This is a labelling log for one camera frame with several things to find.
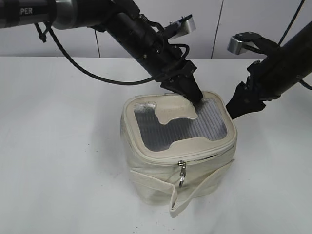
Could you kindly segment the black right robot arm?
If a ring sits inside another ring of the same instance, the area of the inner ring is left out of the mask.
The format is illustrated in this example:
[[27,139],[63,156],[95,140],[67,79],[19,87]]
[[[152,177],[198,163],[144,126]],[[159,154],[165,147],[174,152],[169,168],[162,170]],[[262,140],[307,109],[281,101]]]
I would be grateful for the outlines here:
[[254,32],[238,33],[230,38],[228,51],[264,54],[253,62],[246,82],[240,82],[226,105],[232,119],[262,111],[272,101],[312,72],[312,25],[308,23],[283,46]]

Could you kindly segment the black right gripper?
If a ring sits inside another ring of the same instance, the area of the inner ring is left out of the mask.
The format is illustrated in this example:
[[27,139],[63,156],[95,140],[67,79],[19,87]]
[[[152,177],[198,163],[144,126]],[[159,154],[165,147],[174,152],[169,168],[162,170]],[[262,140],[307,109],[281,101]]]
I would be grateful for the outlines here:
[[260,83],[260,60],[254,61],[247,71],[250,73],[246,83],[240,82],[233,97],[226,105],[226,109],[232,119],[236,119],[249,113],[262,111],[266,105],[264,101],[275,99],[273,94],[266,91]]

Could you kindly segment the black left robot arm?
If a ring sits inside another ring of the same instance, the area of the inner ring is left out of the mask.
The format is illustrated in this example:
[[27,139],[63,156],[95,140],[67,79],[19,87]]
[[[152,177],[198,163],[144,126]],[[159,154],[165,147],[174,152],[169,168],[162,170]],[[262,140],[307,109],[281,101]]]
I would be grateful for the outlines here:
[[195,30],[192,15],[163,27],[150,21],[132,0],[3,0],[1,28],[34,25],[40,40],[50,34],[63,49],[54,29],[92,28],[110,34],[163,89],[184,96],[192,103],[203,98],[194,78],[196,66],[187,59],[189,46],[170,44]]

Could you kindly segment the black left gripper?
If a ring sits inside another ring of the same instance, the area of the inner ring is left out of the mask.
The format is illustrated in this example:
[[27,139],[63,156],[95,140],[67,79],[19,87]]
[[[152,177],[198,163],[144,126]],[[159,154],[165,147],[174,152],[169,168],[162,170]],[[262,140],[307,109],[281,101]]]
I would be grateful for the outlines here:
[[195,64],[187,59],[190,47],[183,43],[165,44],[163,50],[154,48],[146,53],[146,82],[156,81],[160,87],[182,95],[190,102],[200,102],[203,93],[197,85]]

